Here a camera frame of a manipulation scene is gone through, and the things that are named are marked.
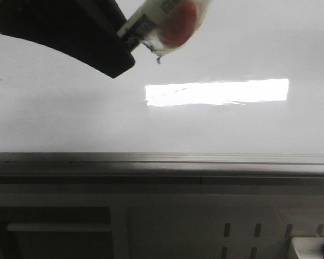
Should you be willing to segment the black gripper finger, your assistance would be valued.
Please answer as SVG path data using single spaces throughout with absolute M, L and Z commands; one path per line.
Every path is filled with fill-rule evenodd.
M 111 78 L 135 65 L 117 35 L 126 21 L 116 1 L 0 1 L 0 34 L 47 46 Z

